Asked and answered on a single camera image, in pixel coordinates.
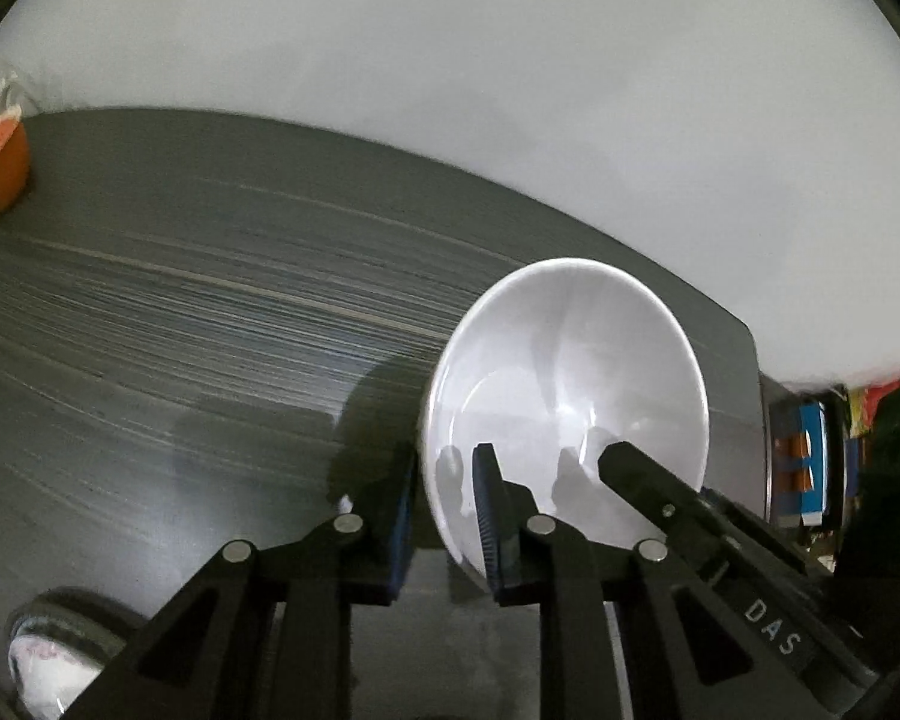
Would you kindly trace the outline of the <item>pink bowl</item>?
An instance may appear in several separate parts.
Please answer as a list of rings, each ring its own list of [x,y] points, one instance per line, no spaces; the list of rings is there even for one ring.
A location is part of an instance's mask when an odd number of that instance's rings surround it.
[[[543,514],[595,543],[632,548],[660,536],[601,483],[598,459],[616,442],[701,489],[709,402],[673,312],[636,277],[594,260],[543,260],[491,286],[443,348],[418,421],[427,504],[453,562],[486,582],[473,493],[481,444]]]

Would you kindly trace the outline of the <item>white plate pink flowers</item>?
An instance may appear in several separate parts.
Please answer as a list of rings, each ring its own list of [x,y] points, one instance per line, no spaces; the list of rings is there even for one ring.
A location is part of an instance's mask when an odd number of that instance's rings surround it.
[[[48,590],[6,622],[7,668],[23,718],[61,718],[125,647],[134,617],[81,589]]]

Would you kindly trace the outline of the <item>blue box with orange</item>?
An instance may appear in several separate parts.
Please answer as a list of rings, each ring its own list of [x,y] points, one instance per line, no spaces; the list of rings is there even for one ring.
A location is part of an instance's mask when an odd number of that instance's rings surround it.
[[[770,411],[770,516],[781,528],[821,527],[827,509],[829,457],[824,406],[782,403]]]

